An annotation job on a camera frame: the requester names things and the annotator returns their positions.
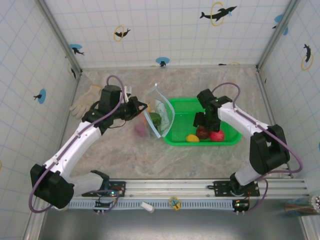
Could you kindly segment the green avocado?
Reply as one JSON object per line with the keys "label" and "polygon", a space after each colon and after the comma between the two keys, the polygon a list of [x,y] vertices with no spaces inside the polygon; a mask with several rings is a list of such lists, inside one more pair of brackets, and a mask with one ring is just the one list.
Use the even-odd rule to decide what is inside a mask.
{"label": "green avocado", "polygon": [[153,123],[153,125],[154,125],[155,127],[158,127],[158,126],[161,125],[162,118],[161,118],[161,116],[160,116],[158,113],[156,113],[156,112],[150,112],[150,113],[149,113],[149,116],[150,116],[151,121],[152,121],[152,123]]}

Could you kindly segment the purple round fruit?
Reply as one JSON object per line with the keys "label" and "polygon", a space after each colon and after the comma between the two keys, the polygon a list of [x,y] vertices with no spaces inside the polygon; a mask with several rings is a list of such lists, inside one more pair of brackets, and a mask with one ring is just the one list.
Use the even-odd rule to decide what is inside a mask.
{"label": "purple round fruit", "polygon": [[136,124],[134,131],[139,137],[145,137],[147,135],[146,126],[144,124]]}

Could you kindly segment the pink red round fruit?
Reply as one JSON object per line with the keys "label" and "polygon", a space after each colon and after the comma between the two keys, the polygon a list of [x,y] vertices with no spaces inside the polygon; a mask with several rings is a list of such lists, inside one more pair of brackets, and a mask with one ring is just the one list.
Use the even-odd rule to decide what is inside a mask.
{"label": "pink red round fruit", "polygon": [[223,142],[225,140],[225,133],[221,129],[218,132],[211,131],[209,139],[212,142]]}

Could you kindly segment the dark red round fruit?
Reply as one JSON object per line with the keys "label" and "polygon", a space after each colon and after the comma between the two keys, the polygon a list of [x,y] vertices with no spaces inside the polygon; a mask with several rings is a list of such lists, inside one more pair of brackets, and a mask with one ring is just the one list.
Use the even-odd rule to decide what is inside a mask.
{"label": "dark red round fruit", "polygon": [[211,131],[206,129],[203,126],[199,126],[196,131],[195,135],[200,139],[200,140],[207,140],[210,138]]}

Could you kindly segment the clear blue-edged zip-top bag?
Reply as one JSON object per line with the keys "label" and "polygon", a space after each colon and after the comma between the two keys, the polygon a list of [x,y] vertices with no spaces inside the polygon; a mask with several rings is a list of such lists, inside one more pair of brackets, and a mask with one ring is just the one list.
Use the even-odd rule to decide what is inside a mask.
{"label": "clear blue-edged zip-top bag", "polygon": [[[143,124],[142,116],[144,115],[148,121],[145,125],[147,135],[145,137],[155,137],[157,139],[164,138],[170,131],[174,119],[175,110],[169,100],[159,91],[158,85],[155,84],[151,89],[146,91],[142,97],[142,102],[147,104],[147,109],[142,112],[134,121],[135,125]],[[148,107],[151,107],[151,113],[158,113],[161,116],[161,125],[156,127],[150,118]]]}

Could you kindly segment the green plastic basket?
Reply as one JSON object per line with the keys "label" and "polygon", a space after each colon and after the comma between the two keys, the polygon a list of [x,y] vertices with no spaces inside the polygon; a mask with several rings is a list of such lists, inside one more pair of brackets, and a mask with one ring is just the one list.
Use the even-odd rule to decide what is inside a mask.
{"label": "green plastic basket", "polygon": [[201,139],[199,142],[188,142],[186,137],[196,133],[193,126],[195,114],[204,112],[197,98],[171,98],[169,100],[175,111],[173,124],[164,137],[164,141],[175,147],[195,147],[195,146],[233,146],[240,142],[242,135],[229,124],[222,122],[220,129],[225,134],[223,141],[211,141]]}

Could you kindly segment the white knitted work glove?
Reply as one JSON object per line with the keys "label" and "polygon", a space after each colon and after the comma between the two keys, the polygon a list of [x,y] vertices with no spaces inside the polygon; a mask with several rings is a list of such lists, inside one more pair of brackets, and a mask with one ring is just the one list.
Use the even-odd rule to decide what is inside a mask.
{"label": "white knitted work glove", "polygon": [[102,86],[92,84],[88,91],[81,95],[78,100],[69,108],[71,114],[76,118],[82,118],[90,107],[100,99]]}

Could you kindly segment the blue circle shark sticker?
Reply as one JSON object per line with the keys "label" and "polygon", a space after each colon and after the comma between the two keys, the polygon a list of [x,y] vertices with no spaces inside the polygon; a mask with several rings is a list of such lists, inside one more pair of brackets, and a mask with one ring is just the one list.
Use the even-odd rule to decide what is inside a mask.
{"label": "blue circle shark sticker", "polygon": [[75,55],[85,55],[85,53],[81,51],[83,47],[80,44],[72,43],[69,45],[69,47]]}
{"label": "blue circle shark sticker", "polygon": [[41,89],[37,95],[33,96],[34,100],[41,105],[45,102],[46,97],[47,97],[47,91],[45,88]]}
{"label": "blue circle shark sticker", "polygon": [[166,67],[167,64],[170,62],[170,59],[168,57],[158,57],[155,62],[160,66],[160,67]]}

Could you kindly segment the round tree sticker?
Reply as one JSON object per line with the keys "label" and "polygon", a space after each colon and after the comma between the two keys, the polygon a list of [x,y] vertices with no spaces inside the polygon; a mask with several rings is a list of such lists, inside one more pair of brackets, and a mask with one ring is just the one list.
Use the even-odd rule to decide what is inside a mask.
{"label": "round tree sticker", "polygon": [[173,196],[169,199],[169,206],[175,211],[178,211],[181,208],[181,200],[176,196]]}

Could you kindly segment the small white plastic bottle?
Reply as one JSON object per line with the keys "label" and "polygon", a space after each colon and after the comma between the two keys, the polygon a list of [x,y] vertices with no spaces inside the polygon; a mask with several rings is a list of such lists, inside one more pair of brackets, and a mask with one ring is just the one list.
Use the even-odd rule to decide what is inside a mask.
{"label": "small white plastic bottle", "polygon": [[144,201],[141,202],[140,207],[143,208],[144,210],[146,210],[146,211],[149,212],[149,213],[153,213],[154,210],[155,210],[155,207],[154,207],[154,206],[152,206],[151,204],[146,203],[146,202],[144,202]]}

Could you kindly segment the shiny tube of sticks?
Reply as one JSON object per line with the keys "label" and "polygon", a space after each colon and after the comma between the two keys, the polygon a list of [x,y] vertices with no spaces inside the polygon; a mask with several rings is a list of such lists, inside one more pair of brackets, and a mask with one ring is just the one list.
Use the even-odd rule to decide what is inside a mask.
{"label": "shiny tube of sticks", "polygon": [[320,215],[320,194],[288,200],[284,210],[290,216]]}

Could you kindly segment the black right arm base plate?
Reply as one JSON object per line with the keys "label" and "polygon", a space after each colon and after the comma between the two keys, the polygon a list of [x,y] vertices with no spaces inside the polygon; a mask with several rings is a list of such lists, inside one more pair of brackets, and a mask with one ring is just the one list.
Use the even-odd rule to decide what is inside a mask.
{"label": "black right arm base plate", "polygon": [[260,189],[258,184],[251,182],[245,186],[237,183],[231,184],[230,180],[217,180],[212,183],[214,195],[216,197],[259,197]]}

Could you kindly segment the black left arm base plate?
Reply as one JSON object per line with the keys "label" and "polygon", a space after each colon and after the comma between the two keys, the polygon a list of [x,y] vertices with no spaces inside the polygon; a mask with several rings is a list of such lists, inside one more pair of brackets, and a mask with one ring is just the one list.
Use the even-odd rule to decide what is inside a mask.
{"label": "black left arm base plate", "polygon": [[101,190],[109,190],[109,192],[86,192],[82,194],[82,197],[119,197],[125,196],[126,182],[125,181],[110,181],[108,185],[105,185]]}

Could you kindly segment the aluminium mounting rail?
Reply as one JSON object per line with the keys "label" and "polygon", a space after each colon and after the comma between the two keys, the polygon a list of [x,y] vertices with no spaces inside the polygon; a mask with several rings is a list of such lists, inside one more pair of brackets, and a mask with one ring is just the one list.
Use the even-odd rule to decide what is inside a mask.
{"label": "aluminium mounting rail", "polygon": [[[213,179],[126,179],[124,199],[215,199],[215,192],[207,188]],[[267,199],[295,199],[309,195],[302,178],[269,178],[259,181],[262,196]]]}

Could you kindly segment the aluminium frame post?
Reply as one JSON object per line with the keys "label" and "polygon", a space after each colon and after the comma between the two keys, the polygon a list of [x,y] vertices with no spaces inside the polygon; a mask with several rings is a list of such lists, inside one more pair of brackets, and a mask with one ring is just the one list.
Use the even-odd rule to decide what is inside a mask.
{"label": "aluminium frame post", "polygon": [[280,22],[277,24],[275,28],[275,32],[273,33],[272,37],[270,38],[267,46],[256,65],[256,70],[259,73],[263,67],[265,66],[267,60],[269,59],[271,53],[273,52],[274,48],[276,47],[277,43],[279,42],[281,36],[283,35],[285,29],[288,27],[289,22],[295,13],[298,5],[300,4],[301,0],[290,0]]}
{"label": "aluminium frame post", "polygon": [[57,21],[54,18],[51,10],[49,9],[45,0],[35,0],[36,5],[40,9],[43,17],[45,18],[47,24],[51,28],[54,36],[56,37],[57,41],[59,42],[60,46],[62,47],[66,58],[69,60],[71,68],[75,72],[77,76],[80,76],[82,73],[82,69],[76,60],[75,54],[70,48],[63,32],[61,31]]}

